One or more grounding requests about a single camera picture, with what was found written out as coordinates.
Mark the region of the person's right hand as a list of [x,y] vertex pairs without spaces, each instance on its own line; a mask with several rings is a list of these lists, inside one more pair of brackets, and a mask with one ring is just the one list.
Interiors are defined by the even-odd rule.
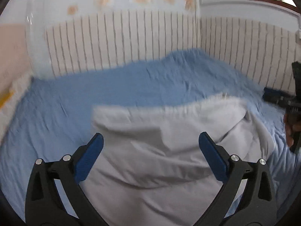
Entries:
[[286,143],[289,147],[291,147],[294,143],[293,134],[292,134],[292,127],[288,124],[287,121],[287,114],[284,115],[284,126],[285,126],[285,135],[286,135]]

